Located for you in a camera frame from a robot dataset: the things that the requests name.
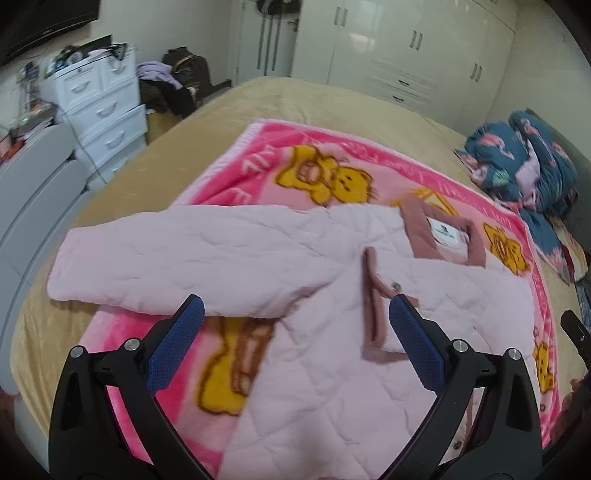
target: drawer handle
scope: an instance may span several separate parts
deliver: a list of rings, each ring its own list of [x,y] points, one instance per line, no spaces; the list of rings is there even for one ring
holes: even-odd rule
[[[97,110],[96,114],[97,114],[97,116],[99,116],[101,118],[107,118],[110,114],[112,114],[115,111],[116,106],[117,106],[117,100],[114,101],[110,107],[103,108],[101,110]]]
[[[117,138],[114,138],[113,140],[109,140],[108,142],[105,142],[105,145],[108,148],[116,148],[121,143],[124,136],[125,136],[125,131],[122,130],[119,133],[119,135],[117,135]]]
[[[122,73],[126,68],[127,68],[127,65],[123,64],[121,67],[118,67],[116,69],[111,69],[111,72],[118,75],[118,74]]]
[[[84,90],[86,90],[86,87],[88,87],[89,85],[90,85],[90,80],[87,80],[84,83],[81,83],[80,85],[78,85],[76,87],[72,87],[72,92],[73,93],[82,93],[82,92],[84,92]]]

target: jacket sleeve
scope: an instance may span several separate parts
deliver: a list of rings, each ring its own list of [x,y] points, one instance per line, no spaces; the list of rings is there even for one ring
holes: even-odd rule
[[[365,235],[344,205],[181,206],[71,230],[47,292],[150,314],[189,294],[207,315],[276,318],[359,261]]]

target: bed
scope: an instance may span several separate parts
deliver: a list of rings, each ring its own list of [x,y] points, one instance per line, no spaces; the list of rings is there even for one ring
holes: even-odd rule
[[[358,135],[415,158],[473,190],[467,170],[453,153],[465,138],[426,117],[353,91],[295,79],[252,80],[213,100],[156,140],[130,162],[75,220],[73,227],[108,222],[142,211],[165,209],[223,154],[257,118],[277,118]],[[11,371],[41,430],[47,434],[64,359],[77,344],[96,306],[57,302],[46,295],[54,256],[31,286],[17,321]],[[574,286],[547,265],[543,273],[556,321],[567,309],[580,314]],[[584,365],[557,329],[560,393]]]

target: white wall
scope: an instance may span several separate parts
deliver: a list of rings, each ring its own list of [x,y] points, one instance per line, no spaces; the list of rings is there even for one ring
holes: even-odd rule
[[[15,73],[69,44],[83,44],[112,34],[134,43],[138,62],[161,60],[169,48],[187,46],[209,62],[212,82],[228,78],[228,38],[232,0],[102,0],[99,19],[0,67],[0,124],[18,114]]]
[[[541,0],[519,9],[513,50],[489,120],[507,120],[512,111],[527,107],[591,159],[591,66]]]

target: door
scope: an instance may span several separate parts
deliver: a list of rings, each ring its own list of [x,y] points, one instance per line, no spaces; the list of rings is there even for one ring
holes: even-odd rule
[[[514,37],[507,25],[494,15],[488,15],[486,40],[479,56],[478,69],[454,126],[457,132],[469,135],[486,122],[505,74]]]
[[[472,0],[438,0],[434,10],[423,28],[429,38],[422,52],[424,60],[437,57],[428,70],[437,85],[431,117],[453,128],[478,68],[490,14]]]
[[[404,72],[416,72],[423,47],[419,25],[428,8],[425,0],[376,0],[372,61]]]
[[[242,8],[238,83],[261,76],[290,76],[299,15],[265,16],[255,0],[243,0]]]
[[[329,73],[329,84],[363,92],[375,46],[375,21],[383,7],[375,0],[345,0],[342,26]]]
[[[328,82],[345,0],[304,0],[291,76]]]

